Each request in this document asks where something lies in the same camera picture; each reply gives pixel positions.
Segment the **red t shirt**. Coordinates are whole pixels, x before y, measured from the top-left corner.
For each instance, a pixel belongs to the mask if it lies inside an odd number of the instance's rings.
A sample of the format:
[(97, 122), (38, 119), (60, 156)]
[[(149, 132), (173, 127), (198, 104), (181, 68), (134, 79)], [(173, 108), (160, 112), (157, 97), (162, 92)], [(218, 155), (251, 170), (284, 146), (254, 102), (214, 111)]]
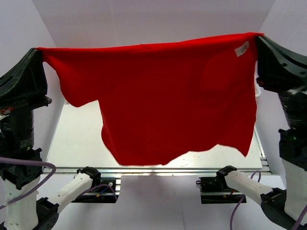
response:
[(216, 145), (247, 156), (260, 36), (40, 51), (71, 105), (98, 101), (103, 143), (120, 165), (165, 165)]

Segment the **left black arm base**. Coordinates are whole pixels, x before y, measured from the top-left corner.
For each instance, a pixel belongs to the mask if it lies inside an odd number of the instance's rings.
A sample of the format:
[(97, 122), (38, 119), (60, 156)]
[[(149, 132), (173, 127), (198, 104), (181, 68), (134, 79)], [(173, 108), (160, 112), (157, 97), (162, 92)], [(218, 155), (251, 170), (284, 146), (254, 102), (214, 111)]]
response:
[(90, 190), (79, 195), (73, 203), (116, 203), (118, 196), (116, 194), (117, 179), (115, 177), (104, 176), (93, 167), (77, 169), (77, 174), (85, 173), (93, 180)]

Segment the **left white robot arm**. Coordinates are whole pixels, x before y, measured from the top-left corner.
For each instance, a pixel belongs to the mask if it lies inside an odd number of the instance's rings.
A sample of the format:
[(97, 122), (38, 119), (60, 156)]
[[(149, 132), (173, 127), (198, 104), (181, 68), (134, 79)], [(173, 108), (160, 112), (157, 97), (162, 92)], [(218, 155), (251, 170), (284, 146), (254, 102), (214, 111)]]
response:
[(44, 168), (56, 166), (41, 159), (34, 148), (34, 110), (48, 106), (42, 52), (32, 48), (0, 79), (0, 179), (5, 189), (3, 230), (50, 230), (62, 210), (87, 191), (101, 187), (101, 174), (92, 167), (52, 197), (37, 198)]

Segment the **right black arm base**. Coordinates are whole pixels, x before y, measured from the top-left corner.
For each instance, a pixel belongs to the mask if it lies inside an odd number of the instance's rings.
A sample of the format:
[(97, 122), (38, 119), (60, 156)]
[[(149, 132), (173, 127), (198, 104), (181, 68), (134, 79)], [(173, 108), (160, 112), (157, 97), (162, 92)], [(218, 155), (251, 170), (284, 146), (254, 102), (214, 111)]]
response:
[(234, 166), (225, 166), (216, 172), (215, 177), (200, 177), (196, 181), (201, 193), (202, 204), (237, 204), (243, 195), (237, 190), (226, 185), (225, 177), (232, 171)]

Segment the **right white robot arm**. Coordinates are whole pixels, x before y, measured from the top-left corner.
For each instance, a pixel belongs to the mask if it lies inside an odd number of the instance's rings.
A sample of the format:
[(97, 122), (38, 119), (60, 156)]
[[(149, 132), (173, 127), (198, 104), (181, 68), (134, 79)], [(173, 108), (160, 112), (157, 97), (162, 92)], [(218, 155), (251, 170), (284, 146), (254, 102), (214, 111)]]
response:
[(216, 174), (217, 187), (241, 192), (256, 202), (265, 216), (286, 230), (307, 227), (307, 58), (266, 36), (256, 39), (257, 83), (278, 94), (288, 130), (279, 130), (279, 155), (285, 169), (286, 189), (254, 181), (233, 166)]

